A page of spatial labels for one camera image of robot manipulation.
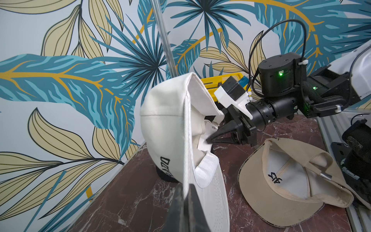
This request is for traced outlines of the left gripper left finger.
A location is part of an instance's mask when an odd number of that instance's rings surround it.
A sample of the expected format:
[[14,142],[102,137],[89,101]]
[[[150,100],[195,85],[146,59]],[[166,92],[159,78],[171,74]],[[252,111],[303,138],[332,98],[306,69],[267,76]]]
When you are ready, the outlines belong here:
[[173,200],[162,229],[163,232],[185,231],[184,205],[183,186],[182,184],[178,184],[175,188]]

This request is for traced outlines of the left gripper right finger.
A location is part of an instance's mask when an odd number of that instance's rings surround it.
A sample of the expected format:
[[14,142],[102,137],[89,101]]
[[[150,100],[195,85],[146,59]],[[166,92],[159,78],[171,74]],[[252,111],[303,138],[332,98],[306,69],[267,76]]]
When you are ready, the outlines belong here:
[[201,201],[193,184],[189,185],[188,194],[185,198],[185,231],[186,232],[209,232]]

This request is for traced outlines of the white perforated cap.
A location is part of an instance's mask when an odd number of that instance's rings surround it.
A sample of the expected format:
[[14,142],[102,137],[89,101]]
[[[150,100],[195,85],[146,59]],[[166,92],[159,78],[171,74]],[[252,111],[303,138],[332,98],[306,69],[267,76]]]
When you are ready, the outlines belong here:
[[146,95],[141,129],[149,155],[160,170],[188,193],[193,184],[212,232],[230,229],[225,182],[212,145],[206,139],[224,118],[200,78],[193,72],[171,78]]

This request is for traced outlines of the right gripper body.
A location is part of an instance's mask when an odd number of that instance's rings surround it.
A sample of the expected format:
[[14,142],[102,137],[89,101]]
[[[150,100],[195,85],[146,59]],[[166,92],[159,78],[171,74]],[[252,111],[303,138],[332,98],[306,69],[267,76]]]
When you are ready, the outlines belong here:
[[254,123],[236,107],[231,105],[227,109],[231,115],[231,120],[242,124],[241,144],[239,145],[257,146],[257,128]]

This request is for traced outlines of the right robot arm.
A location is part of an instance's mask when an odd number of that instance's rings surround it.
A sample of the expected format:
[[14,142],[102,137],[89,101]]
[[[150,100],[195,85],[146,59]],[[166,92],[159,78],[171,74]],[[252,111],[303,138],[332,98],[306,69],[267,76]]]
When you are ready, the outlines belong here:
[[262,61],[257,69],[263,97],[250,101],[246,88],[229,77],[215,91],[223,106],[224,125],[207,143],[257,144],[257,133],[278,119],[307,118],[341,113],[371,93],[371,44],[365,43],[311,75],[295,53]]

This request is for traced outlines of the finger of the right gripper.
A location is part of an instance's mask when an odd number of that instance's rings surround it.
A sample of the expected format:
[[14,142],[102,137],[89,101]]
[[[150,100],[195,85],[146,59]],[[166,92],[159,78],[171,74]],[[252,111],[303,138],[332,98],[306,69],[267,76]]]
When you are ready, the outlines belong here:
[[231,120],[211,134],[206,142],[209,144],[241,144],[242,124]]
[[231,120],[231,115],[227,108],[225,108],[221,103],[215,102],[216,107],[224,114],[222,122],[229,122]]

